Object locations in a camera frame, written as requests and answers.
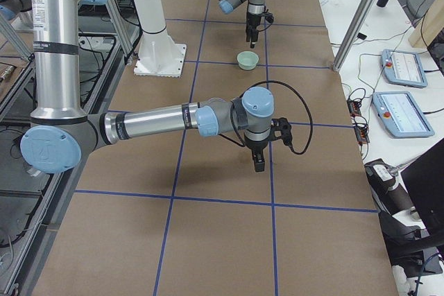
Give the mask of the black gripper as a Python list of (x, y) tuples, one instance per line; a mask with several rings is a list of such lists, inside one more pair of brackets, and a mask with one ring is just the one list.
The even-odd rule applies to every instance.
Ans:
[(250, 149), (254, 161), (255, 172), (264, 172), (264, 149), (267, 147), (270, 139), (266, 138), (260, 141), (254, 141), (249, 138), (245, 138), (246, 146)]
[(246, 42), (250, 43), (251, 49), (255, 48), (258, 41), (258, 26), (261, 24), (262, 16), (262, 13), (246, 13)]

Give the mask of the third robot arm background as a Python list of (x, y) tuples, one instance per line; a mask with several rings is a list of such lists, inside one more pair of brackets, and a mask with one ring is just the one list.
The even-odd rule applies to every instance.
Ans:
[(28, 12), (31, 10), (31, 0), (1, 0), (1, 15), (6, 20), (12, 20), (19, 13)]

